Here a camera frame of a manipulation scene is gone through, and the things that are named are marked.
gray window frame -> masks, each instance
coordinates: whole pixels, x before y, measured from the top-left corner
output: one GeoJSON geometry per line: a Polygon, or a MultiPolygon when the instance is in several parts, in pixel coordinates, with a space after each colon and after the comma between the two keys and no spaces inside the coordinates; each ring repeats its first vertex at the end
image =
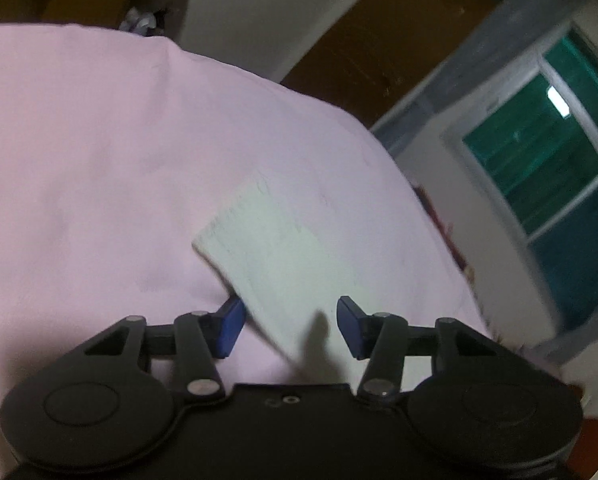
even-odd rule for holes
{"type": "Polygon", "coordinates": [[[598,51],[594,46],[589,44],[586,35],[579,30],[572,21],[568,20],[559,25],[559,27],[554,28],[553,31],[541,38],[541,40],[537,41],[532,47],[513,61],[504,70],[507,77],[499,83],[494,84],[492,88],[489,88],[487,95],[477,101],[473,107],[471,107],[458,121],[455,121],[454,124],[441,135],[442,142],[446,145],[454,158],[458,159],[461,163],[473,186],[475,186],[476,189],[479,190],[492,204],[496,215],[502,221],[506,232],[508,232],[522,261],[526,265],[530,277],[536,285],[541,299],[546,305],[550,317],[555,324],[557,332],[561,332],[562,330],[562,316],[554,303],[551,291],[543,276],[543,272],[541,272],[537,260],[528,248],[528,245],[551,229],[551,227],[559,222],[559,220],[568,215],[577,205],[585,200],[586,197],[594,192],[598,188],[598,176],[588,184],[588,186],[581,190],[581,192],[579,192],[579,194],[564,208],[557,212],[556,215],[528,235],[519,223],[514,211],[512,211],[508,202],[503,197],[494,181],[490,178],[490,175],[488,175],[477,158],[465,145],[463,139],[470,134],[474,128],[479,126],[494,112],[506,104],[509,99],[517,94],[517,92],[535,78],[535,76],[541,74],[563,97],[570,107],[570,113],[578,121],[598,153],[598,127],[579,99],[575,96],[574,92],[543,57],[544,54],[570,30],[574,30],[586,41],[590,50],[598,59],[598,51]]]}

white wall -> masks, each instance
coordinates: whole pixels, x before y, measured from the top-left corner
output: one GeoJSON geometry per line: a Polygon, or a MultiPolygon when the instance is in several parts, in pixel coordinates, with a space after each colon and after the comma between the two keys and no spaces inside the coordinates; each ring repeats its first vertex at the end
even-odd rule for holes
{"type": "Polygon", "coordinates": [[[357,0],[190,0],[185,50],[279,81],[357,0]]]}
{"type": "MultiPolygon", "coordinates": [[[[574,21],[598,49],[598,0],[581,9],[574,21]]],[[[489,199],[471,182],[464,165],[441,139],[448,127],[506,78],[503,71],[434,117],[397,158],[397,165],[428,189],[442,219],[454,225],[453,239],[476,269],[477,295],[493,329],[507,343],[535,344],[555,335],[545,296],[489,199]]]]}

